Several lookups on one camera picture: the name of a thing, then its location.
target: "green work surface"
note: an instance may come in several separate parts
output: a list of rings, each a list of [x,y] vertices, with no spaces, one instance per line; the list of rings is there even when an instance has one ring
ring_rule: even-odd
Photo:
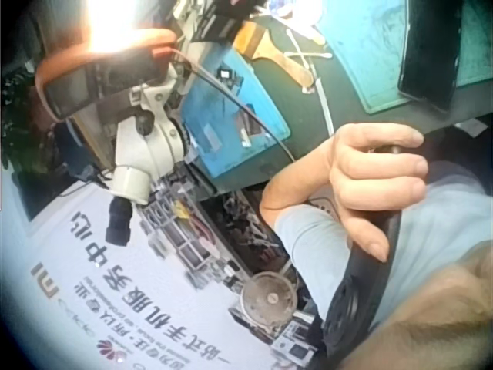
[[[268,18],[261,18],[259,23],[270,29],[272,40],[279,50],[296,51],[286,35],[285,26]],[[332,52],[329,45],[322,49],[297,34],[295,37],[304,52]],[[322,78],[335,130],[345,123],[398,122],[413,126],[422,133],[429,133],[493,112],[493,82],[487,81],[457,89],[451,111],[447,115],[417,102],[369,115],[364,111],[356,90],[336,55],[328,60],[313,58],[313,61],[319,77]],[[303,94],[301,87],[269,60],[255,61],[252,66],[291,129],[291,136],[284,142],[296,158],[310,152],[328,138],[322,107],[316,93]],[[282,149],[275,146],[212,179],[212,182],[221,193],[242,189],[268,181],[289,162]]]

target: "teal repair mat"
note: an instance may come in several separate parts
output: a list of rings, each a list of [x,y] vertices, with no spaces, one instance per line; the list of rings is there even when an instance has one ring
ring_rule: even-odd
[[[268,125],[276,138],[284,140],[290,136],[291,131],[286,121],[241,55],[234,50],[225,50],[215,45],[203,66],[215,76],[219,67],[234,71],[236,83],[231,86],[231,91],[244,104],[253,107],[253,111]],[[240,109],[234,103],[198,78],[183,101],[182,118],[212,177],[218,177],[276,145],[272,137],[261,133],[251,138],[251,147],[243,147],[240,132],[236,127],[239,113]]]
[[[325,2],[317,26],[346,69],[367,113],[409,101],[397,89],[406,1],[353,0],[350,6],[347,0]],[[492,22],[488,0],[464,0],[458,86],[493,78]]]

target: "wooden tool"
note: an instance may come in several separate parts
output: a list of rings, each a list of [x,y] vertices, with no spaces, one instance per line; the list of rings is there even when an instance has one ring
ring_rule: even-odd
[[[233,47],[239,54],[249,59],[272,60],[302,87],[310,87],[314,84],[314,75],[276,48],[270,39],[269,30],[257,23],[244,22],[242,29],[234,39]]]

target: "finger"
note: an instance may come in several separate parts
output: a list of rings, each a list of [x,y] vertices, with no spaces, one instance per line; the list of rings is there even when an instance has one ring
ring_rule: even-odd
[[[352,210],[403,210],[426,193],[424,181],[417,177],[352,180],[334,168],[330,181],[341,205]]]
[[[419,131],[398,123],[351,123],[340,128],[340,139],[362,150],[383,145],[417,148],[424,142]]]
[[[354,243],[381,262],[386,262],[389,243],[384,232],[356,210],[339,207],[340,222]]]
[[[346,150],[339,154],[337,165],[342,172],[355,180],[424,178],[428,173],[428,162],[422,156],[406,153],[362,153],[347,146]]]

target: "huawei logo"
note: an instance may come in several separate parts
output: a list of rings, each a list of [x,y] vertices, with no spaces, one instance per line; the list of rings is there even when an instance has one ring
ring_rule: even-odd
[[[98,341],[97,347],[99,348],[99,353],[108,360],[116,360],[116,362],[124,362],[126,360],[126,353],[124,351],[115,351],[113,343],[110,341]]]

